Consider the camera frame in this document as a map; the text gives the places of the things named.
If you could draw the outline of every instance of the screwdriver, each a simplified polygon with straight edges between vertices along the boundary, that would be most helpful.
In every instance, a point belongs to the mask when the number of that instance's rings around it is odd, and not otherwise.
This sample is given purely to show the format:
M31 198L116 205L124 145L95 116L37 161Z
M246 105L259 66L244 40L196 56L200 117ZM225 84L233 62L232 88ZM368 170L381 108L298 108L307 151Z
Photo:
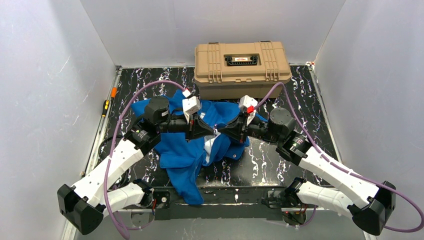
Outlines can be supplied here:
M110 92L110 101L109 100L105 100L103 103L103 111L101 113L102 117L106 117L106 114L108 113L109 107L112 105L112 103L114 102L115 96L117 95L117 88L114 87L112 88L112 91Z

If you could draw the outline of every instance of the white label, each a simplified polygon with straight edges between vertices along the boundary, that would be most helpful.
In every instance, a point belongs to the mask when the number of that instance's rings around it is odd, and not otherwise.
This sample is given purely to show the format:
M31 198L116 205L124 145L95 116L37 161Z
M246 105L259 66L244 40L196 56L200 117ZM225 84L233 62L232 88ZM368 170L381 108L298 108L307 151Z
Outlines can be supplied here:
M248 57L235 57L234 58L235 62L244 62L244 61L249 61Z

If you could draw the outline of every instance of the white wall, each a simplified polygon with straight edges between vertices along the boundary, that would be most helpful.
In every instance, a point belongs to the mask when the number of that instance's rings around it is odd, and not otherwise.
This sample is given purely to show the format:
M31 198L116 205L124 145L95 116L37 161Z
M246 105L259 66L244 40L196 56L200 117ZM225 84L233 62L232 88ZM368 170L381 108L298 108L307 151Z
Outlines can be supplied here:
M193 66L208 42L281 41L313 61L345 0L81 0L113 62Z
M316 59L316 73L343 162L388 180L424 208L424 2L347 0ZM419 215L397 197L388 226ZM424 231L379 239L422 240Z
M0 238L59 239L115 66L79 1L0 3Z

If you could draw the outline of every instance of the marble pattern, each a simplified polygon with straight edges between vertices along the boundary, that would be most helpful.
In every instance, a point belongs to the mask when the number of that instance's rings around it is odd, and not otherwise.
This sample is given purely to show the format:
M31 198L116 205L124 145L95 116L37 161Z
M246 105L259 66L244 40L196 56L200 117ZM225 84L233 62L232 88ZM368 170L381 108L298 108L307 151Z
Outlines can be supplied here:
M291 66L291 71L293 77L286 87L290 101L296 108L296 114L314 137L315 142L330 156L337 158L308 67L305 65ZM156 80L175 81L185 88L189 88L193 93L198 93L194 82L193 67L124 69L118 83L116 98L110 108L105 139L112 136L120 113L137 90ZM163 94L172 96L176 89L173 85L159 84L146 90L137 100ZM276 107L289 107L283 92L278 98L269 99L258 112L267 118L268 113ZM128 112L121 123L120 134L126 133L134 120L134 114L131 111ZM240 160L234 161L225 158L209 167L203 167L197 178L197 186L287 186L295 177L305 178L318 185L328 185L315 174L282 159L275 152L275 146L254 138L250 140L251 144L246 147ZM101 158L106 157L109 149L109 145L101 149ZM172 186L166 170L159 167L159 159L160 157L151 151L131 167L131 179L142 178L154 187Z

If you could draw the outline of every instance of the white arm link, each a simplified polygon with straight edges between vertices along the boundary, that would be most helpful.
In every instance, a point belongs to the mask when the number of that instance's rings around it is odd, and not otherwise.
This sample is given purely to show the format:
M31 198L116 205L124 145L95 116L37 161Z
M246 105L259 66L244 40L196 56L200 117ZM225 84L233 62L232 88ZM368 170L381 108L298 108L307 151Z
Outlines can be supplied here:
M107 175L108 189L126 170L143 158L143 153L139 149L134 149L134 147L134 143L129 140L121 140L114 149ZM108 158L103 160L83 179L73 184L75 193L81 198L87 197L87 203L91 206L97 206L103 198L103 181L107 164Z
M354 203L341 191L317 186L307 181L300 186L299 192L296 195L304 204L317 205L348 218L352 217L348 206Z
M302 158L299 167L309 170L325 179L336 189L343 192L358 208L367 206L369 204L367 198L374 197L379 190L374 184L360 180L330 165L333 162L347 171L354 173L352 169L325 154L330 159L330 163L327 162L321 157L321 153L318 153L313 147L306 154L307 157Z
M144 192L141 187L137 184L130 183L124 187L110 191L107 194L109 198L110 207L112 212L121 210L129 205L136 205L142 201ZM100 201L101 205L106 205L105 198ZM109 215L108 209L105 208L103 211L103 218Z

